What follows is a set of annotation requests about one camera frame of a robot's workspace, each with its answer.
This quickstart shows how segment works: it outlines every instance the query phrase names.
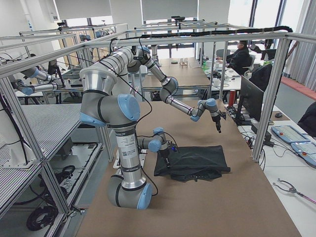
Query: black monitor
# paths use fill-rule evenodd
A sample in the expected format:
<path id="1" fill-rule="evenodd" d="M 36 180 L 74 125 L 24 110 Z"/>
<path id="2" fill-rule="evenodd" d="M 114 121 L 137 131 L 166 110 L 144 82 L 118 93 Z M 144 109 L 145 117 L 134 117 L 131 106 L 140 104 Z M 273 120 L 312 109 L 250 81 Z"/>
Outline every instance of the black monitor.
<path id="1" fill-rule="evenodd" d="M 236 114 L 236 123 L 240 118 L 242 106 L 244 106 L 244 108 L 248 111 L 251 118 L 254 118 L 257 121 L 260 120 L 263 95 L 264 92 L 260 88 L 258 88 L 248 79 L 241 77 L 241 87 L 239 94 L 239 104 Z"/>

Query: wooden table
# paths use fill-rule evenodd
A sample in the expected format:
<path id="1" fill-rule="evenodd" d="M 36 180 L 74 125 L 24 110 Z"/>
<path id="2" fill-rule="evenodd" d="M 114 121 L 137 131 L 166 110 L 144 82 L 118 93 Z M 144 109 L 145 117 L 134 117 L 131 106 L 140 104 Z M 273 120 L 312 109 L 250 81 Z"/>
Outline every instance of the wooden table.
<path id="1" fill-rule="evenodd" d="M 186 101 L 196 106 L 197 101 Z M 153 112 L 137 125 L 138 135 L 164 127 L 179 146 L 222 145 L 231 172 L 213 181 L 186 183 L 153 177 L 156 154 L 149 152 L 144 169 L 153 177 L 159 194 L 149 208 L 114 207 L 107 199 L 107 183 L 115 170 L 109 164 L 78 237 L 299 237 L 292 220 L 231 118 L 216 131 L 205 112 L 194 123 L 163 102 L 152 102 Z M 148 104 L 141 104 L 142 114 Z"/>
<path id="2" fill-rule="evenodd" d="M 178 90 L 209 90 L 210 81 L 195 58 L 188 58 L 188 66 L 180 66 L 179 63 L 171 64 L 171 60 L 161 59 L 160 68 L 169 77 L 174 77 L 178 81 Z M 161 82 L 154 75 L 146 75 L 142 83 L 142 94 L 145 92 L 161 89 Z"/>

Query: blue joint cap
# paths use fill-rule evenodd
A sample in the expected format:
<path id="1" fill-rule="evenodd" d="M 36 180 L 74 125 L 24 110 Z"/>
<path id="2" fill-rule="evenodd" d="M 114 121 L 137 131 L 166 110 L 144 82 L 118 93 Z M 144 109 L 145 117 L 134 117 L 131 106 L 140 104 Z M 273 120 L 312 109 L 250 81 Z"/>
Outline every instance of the blue joint cap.
<path id="1" fill-rule="evenodd" d="M 151 140 L 149 143 L 148 143 L 148 149 L 151 151 L 151 152 L 158 152 L 161 148 L 161 142 L 159 140 Z"/>
<path id="2" fill-rule="evenodd" d="M 36 68 L 35 72 L 33 73 L 33 75 L 29 76 L 29 78 L 34 78 L 39 74 L 39 69 Z"/>
<path id="3" fill-rule="evenodd" d="M 146 184 L 140 198 L 138 200 L 137 209 L 145 210 L 152 199 L 153 187 L 151 184 Z"/>
<path id="4" fill-rule="evenodd" d="M 216 106 L 215 99 L 211 98 L 206 101 L 206 105 L 208 106 Z"/>
<path id="5" fill-rule="evenodd" d="M 147 47 L 144 47 L 144 46 L 143 46 L 143 50 L 144 50 L 145 52 L 147 52 L 147 53 L 150 53 L 150 50 L 149 50 Z"/>
<path id="6" fill-rule="evenodd" d="M 159 133 L 159 132 L 164 132 L 163 127 L 156 127 L 156 128 L 153 130 L 153 134 L 154 134 L 154 135 L 157 134 L 157 133 Z"/>
<path id="7" fill-rule="evenodd" d="M 89 115 L 86 115 L 82 112 L 80 112 L 80 121 L 85 123 L 85 124 L 92 125 L 95 127 L 104 127 L 107 125 L 105 122 L 102 122 L 102 121 L 100 121 L 94 117 L 91 117 Z"/>
<path id="8" fill-rule="evenodd" d="M 199 120 L 199 116 L 190 116 L 190 119 L 194 122 L 197 122 Z"/>
<path id="9" fill-rule="evenodd" d="M 33 89 L 31 87 L 23 87 L 21 92 L 23 94 L 26 94 L 26 95 L 31 95 L 34 93 Z"/>
<path id="10" fill-rule="evenodd" d="M 137 121 L 140 117 L 140 108 L 137 100 L 131 94 L 118 95 L 118 106 L 122 113 L 131 121 Z"/>

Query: keyboard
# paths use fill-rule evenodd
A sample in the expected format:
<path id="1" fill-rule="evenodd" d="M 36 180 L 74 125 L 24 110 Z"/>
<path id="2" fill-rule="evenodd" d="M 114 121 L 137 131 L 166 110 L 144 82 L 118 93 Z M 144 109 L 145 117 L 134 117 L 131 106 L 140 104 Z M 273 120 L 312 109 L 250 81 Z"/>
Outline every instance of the keyboard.
<path id="1" fill-rule="evenodd" d="M 249 119 L 246 119 L 243 114 L 239 115 L 239 119 L 236 119 L 237 115 L 237 110 L 234 106 L 228 106 L 226 107 L 227 113 L 232 117 L 234 122 L 236 123 L 237 126 L 243 126 L 243 125 L 252 125 L 251 121 Z"/>
<path id="2" fill-rule="evenodd" d="M 307 164 L 316 167 L 316 144 L 313 142 L 291 143 L 294 151 L 303 158 Z"/>
<path id="3" fill-rule="evenodd" d="M 273 126 L 271 129 L 282 141 L 288 144 L 293 142 L 310 142 L 307 137 L 290 125 Z"/>

